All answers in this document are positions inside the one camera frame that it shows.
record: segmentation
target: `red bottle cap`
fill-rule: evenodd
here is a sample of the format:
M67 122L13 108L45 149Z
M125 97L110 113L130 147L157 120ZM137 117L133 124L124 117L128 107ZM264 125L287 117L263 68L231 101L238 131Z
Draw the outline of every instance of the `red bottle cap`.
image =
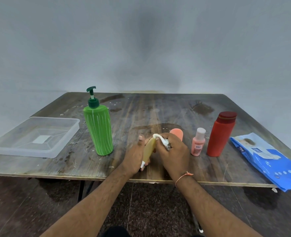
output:
M217 118L217 122L223 124L234 123L237 118L237 113L234 111L223 111L220 112Z

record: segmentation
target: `wooden table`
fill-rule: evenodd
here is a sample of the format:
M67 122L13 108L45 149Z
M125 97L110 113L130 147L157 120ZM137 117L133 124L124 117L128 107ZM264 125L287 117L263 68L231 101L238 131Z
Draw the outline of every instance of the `wooden table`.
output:
M95 96L109 107L114 144L110 155L97 155L84 123L83 108L89 94L69 92L34 116L78 118L79 131L54 159L0 155L0 176L103 180L121 163L125 150L136 143L138 134L148 137L180 128L184 132L183 142L190 148L196 129L203 127L206 144L200 156L191 156L190 160L190 171L199 183L274 187L230 142L220 157L206 155L208 136L221 111L238 113L232 136L254 132L291 159L291 149L222 94L95 93ZM172 183L157 153L151 156L151 164L130 181Z

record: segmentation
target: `orange thread bracelet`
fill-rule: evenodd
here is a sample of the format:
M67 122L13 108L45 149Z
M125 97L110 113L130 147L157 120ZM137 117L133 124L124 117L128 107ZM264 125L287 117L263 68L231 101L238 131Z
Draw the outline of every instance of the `orange thread bracelet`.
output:
M187 173L186 174L184 174L184 175L182 175L176 182L175 182L175 187L177 188L177 186L176 186L176 183L182 178L182 177L184 177L185 175L194 175L194 174L191 174L191 173L189 173L188 171L187 171Z

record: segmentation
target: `green pump bottle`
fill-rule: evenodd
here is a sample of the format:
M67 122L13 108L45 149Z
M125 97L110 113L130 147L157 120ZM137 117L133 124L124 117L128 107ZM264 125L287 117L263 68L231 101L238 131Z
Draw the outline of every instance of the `green pump bottle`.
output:
M109 112L108 108L100 105L98 99L94 97L94 88L96 89L96 87L89 87L86 90L90 93L90 99L88 106L83 110L84 118L97 154L108 155L114 149Z

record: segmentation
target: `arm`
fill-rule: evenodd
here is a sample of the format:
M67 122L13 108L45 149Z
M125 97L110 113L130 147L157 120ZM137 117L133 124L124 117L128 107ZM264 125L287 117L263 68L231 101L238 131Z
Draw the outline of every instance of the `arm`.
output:
M119 167L88 197L48 228L41 237L97 236L122 187L138 172L142 163L144 145L144 136L140 135L138 144L126 152Z
M161 135L169 140L172 148L167 151L158 139L157 150L164 167L176 182L188 171L189 150L175 135L170 133ZM206 236L261 237L258 232L212 198L191 176L186 175L179 179L177 188L184 195Z

